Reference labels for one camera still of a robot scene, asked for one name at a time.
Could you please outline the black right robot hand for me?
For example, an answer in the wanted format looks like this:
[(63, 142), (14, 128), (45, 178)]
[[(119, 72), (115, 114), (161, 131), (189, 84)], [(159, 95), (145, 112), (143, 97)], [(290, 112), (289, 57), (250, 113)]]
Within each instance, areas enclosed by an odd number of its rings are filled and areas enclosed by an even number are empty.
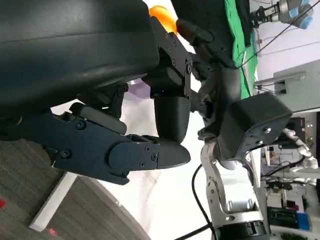
[(178, 33), (193, 47), (192, 74), (201, 84), (193, 91), (191, 110), (204, 127), (199, 140), (220, 133), (228, 105), (241, 98), (241, 73), (233, 62), (234, 38), (223, 0), (174, 0)]

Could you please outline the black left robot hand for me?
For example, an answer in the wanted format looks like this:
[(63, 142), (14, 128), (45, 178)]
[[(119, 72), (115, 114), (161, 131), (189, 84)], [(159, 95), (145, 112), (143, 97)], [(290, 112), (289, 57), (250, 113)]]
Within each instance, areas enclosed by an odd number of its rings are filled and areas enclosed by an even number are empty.
[[(0, 137), (52, 166), (118, 185), (187, 164), (192, 58), (142, 0), (3, 0)], [(128, 82), (150, 87), (157, 136), (127, 134)]]

